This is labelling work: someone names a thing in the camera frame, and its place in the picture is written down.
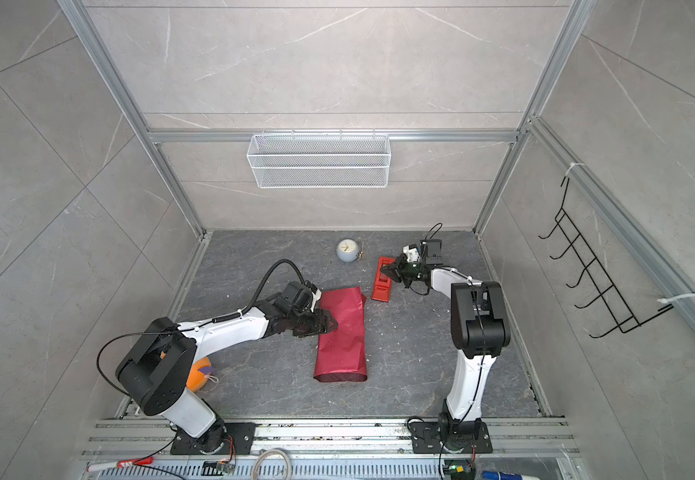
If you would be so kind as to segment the aluminium front rail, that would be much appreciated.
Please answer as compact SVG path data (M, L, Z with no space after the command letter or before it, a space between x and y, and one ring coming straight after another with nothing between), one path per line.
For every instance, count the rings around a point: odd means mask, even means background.
M177 429L161 419L101 420L83 466L153 456L150 466L86 473L88 479L479 479L483 471L585 479L563 418L487 418L493 453L415 454L403 418L232 419L257 425L251 453L172 455Z

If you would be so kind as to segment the dark red wrapping paper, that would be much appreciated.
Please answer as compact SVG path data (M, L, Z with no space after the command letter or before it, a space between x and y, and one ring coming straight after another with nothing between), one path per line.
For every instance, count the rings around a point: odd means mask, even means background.
M365 295L359 287L325 292L321 306L338 327L319 339L314 378L322 383L367 381Z

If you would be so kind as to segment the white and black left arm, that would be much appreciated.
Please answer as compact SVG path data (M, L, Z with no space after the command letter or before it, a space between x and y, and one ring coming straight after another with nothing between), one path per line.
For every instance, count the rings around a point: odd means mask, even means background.
M119 335L96 357L101 378L147 416L162 416L191 440L191 450L212 455L230 442L225 421L188 387L195 363L246 342L292 332L297 338L332 333L337 319L321 306L323 292L289 259L276 261L251 300L234 312L176 323L160 317L143 332Z

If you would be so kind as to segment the blue and white marker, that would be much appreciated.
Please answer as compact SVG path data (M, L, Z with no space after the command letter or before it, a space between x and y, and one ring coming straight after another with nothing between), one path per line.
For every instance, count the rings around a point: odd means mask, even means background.
M539 480L539 477L497 472L497 471L483 471L481 472L481 478L483 480Z

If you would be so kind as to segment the red tape dispenser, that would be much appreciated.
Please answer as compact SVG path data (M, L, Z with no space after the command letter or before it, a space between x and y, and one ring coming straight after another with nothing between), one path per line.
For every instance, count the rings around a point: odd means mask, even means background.
M379 302L389 302L391 299L391 286L393 280L383 273L383 268L393 264L395 259L391 257L381 257L377 262L377 271L375 272L375 282L373 282L373 292L371 299Z

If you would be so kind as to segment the orange plush toy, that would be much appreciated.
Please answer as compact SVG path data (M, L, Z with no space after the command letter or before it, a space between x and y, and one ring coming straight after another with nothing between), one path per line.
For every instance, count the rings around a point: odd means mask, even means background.
M210 382L217 383L218 378L214 375L214 368L211 364L211 360L207 357L203 357L193 364L186 381L186 386L189 390L196 393Z

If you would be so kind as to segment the small round white clock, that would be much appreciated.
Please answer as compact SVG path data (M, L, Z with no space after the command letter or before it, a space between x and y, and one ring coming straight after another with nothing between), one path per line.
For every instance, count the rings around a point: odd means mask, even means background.
M351 263L359 259L361 246L351 238L342 239L336 249L337 256L341 262Z

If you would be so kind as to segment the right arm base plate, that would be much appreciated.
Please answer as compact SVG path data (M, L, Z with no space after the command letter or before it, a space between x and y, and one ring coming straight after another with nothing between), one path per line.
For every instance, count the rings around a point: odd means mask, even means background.
M493 453L491 433L481 419L453 427L443 420L427 421L414 417L405 422L405 427L411 435L415 454Z

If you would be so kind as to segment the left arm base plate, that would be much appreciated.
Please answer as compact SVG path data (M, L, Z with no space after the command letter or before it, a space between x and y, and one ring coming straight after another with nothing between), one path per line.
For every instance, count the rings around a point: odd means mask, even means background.
M177 429L172 455L223 455L232 452L240 455L251 453L257 425L252 422L222 423L211 427L202 436L193 438L182 428Z

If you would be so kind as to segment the red and white marker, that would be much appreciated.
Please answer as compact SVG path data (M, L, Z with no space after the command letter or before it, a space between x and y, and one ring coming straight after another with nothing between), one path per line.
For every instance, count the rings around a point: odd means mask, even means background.
M135 467L135 466L150 466L154 462L153 456L146 457L146 458L141 458L141 459L132 459L132 460L119 460L119 461L112 461L112 462L104 462L104 463L96 463L96 464L90 464L87 466L86 471L88 473L96 473L96 472L102 472L105 470L116 470L116 469L122 469L122 468L129 468L129 467Z

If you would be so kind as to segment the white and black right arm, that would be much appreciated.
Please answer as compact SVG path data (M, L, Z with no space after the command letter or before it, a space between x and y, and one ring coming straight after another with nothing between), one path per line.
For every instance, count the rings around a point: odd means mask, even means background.
M451 300L451 341L457 349L453 386L437 421L411 420L407 424L413 451L459 453L471 447L477 453L491 453L483 396L495 360L511 343L501 284L475 280L453 267L433 268L401 257L379 271L405 287L421 281Z

